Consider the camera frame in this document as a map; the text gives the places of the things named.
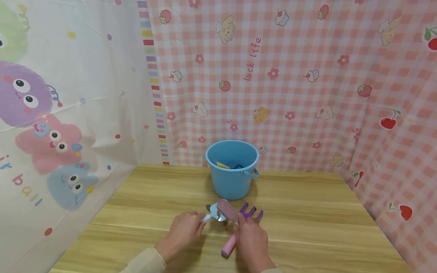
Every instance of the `wooden table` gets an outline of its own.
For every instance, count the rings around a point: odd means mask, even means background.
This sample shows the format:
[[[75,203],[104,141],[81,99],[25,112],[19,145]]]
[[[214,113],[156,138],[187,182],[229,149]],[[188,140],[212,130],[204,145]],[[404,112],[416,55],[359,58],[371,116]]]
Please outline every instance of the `wooden table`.
[[[217,202],[208,168],[139,166],[51,273],[117,273],[168,231],[175,215]],[[344,181],[331,173],[261,171],[244,202],[264,210],[269,253],[285,273],[407,273],[399,254]],[[247,272],[238,251],[220,255],[234,231],[210,221],[169,273]]]

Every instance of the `blue monster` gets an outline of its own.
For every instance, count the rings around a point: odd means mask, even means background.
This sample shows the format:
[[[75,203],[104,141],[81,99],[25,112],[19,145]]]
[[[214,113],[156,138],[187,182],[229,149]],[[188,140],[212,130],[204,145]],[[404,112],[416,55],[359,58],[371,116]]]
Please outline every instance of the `blue monster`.
[[[57,168],[47,177],[47,187],[53,199],[63,209],[74,211],[82,205],[99,182],[97,176],[89,176],[90,165],[80,162]]]

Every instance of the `sleeve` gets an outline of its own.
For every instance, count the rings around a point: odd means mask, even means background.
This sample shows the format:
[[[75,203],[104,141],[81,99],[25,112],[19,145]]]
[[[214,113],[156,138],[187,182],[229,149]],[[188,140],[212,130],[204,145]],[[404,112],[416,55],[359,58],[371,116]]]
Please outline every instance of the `sleeve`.
[[[165,262],[154,247],[149,247],[133,258],[120,273],[163,273]]]
[[[267,269],[267,270],[264,270],[264,271],[261,272],[261,273],[282,273],[282,271],[281,271],[279,268],[275,268],[275,269]]]

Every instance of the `checkered fabric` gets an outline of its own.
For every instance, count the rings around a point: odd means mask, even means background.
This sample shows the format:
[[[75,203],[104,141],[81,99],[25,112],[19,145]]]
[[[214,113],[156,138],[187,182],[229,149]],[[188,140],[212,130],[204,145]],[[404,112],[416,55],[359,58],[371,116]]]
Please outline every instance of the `checkered fabric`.
[[[172,163],[223,139],[335,172],[410,268],[437,270],[437,1],[149,2]]]

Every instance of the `bucket handle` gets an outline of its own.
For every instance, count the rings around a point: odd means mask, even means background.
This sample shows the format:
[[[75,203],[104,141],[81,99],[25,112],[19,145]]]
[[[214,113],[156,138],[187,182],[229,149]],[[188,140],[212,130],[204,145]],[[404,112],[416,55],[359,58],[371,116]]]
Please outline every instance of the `bucket handle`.
[[[254,172],[256,175],[253,175],[253,174],[249,173],[248,171],[243,172],[243,174],[244,174],[245,176],[251,176],[252,179],[256,179],[256,178],[260,177],[260,173],[257,171],[256,168],[253,169],[253,172]]]

